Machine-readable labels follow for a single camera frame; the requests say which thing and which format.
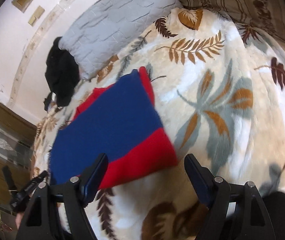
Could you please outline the red and blue knit garment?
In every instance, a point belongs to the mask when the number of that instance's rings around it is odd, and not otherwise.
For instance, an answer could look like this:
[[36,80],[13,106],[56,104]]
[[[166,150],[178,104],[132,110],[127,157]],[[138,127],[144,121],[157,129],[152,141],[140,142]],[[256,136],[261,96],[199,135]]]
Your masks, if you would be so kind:
[[101,189],[118,186],[177,165],[144,67],[106,88],[95,88],[61,129],[50,151],[50,182],[65,183],[91,166],[99,154],[108,157]]

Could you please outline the black clothing pile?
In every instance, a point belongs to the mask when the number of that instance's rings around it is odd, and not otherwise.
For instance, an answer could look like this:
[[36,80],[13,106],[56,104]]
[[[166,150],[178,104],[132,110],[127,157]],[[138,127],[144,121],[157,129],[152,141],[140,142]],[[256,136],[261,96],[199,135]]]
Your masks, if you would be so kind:
[[59,48],[60,40],[61,37],[55,38],[46,60],[45,78],[50,93],[44,99],[45,111],[49,109],[53,94],[58,107],[68,106],[80,81],[79,66],[69,51]]

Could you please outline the wooden cabinet with glass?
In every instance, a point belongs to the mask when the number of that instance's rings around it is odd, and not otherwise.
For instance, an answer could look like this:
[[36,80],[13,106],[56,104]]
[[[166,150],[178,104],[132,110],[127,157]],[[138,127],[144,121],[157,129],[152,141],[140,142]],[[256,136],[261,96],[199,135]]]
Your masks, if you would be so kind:
[[34,125],[0,104],[0,239],[15,239],[17,233],[16,214],[9,206],[11,195],[2,168],[10,168],[19,189],[30,180],[31,141],[34,135]]

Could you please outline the cream leaf-print fleece blanket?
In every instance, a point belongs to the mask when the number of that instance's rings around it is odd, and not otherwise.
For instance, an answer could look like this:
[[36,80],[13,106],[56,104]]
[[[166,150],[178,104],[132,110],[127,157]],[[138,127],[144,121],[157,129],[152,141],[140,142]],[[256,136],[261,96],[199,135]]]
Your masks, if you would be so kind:
[[263,196],[285,186],[285,45],[200,9],[173,9],[80,83],[68,107],[53,107],[37,126],[33,176],[77,161],[54,143],[95,91],[141,66],[178,165],[99,191],[85,209],[98,239],[193,239],[206,208],[184,170],[189,153],[231,183],[254,181]]

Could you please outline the light grey quilted pillow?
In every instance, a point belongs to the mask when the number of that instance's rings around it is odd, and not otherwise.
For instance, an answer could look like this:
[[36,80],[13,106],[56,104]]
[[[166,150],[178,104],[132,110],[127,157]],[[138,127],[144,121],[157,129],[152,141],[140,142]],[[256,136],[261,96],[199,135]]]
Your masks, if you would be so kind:
[[90,80],[107,61],[158,18],[180,8],[179,0],[99,0],[66,31],[59,42]]

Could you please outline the small gold wall plate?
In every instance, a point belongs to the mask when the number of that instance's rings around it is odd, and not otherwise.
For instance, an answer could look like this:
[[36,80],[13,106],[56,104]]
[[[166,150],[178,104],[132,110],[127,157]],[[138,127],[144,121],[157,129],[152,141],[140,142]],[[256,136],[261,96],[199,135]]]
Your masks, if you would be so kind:
[[42,6],[38,6],[37,9],[34,11],[34,13],[31,15],[28,24],[33,27],[44,12],[45,9]]

